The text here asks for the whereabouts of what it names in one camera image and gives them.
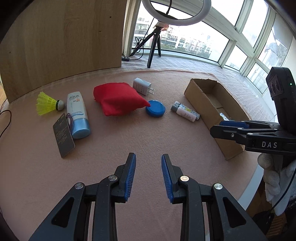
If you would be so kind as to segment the white gloved right hand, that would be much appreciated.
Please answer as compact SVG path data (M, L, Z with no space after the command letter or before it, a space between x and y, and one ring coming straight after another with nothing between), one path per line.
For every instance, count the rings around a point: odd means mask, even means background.
M295 200L295 161L283 166L283 156L260 154L258 165L264 169L265 196L277 216L284 213L288 203Z

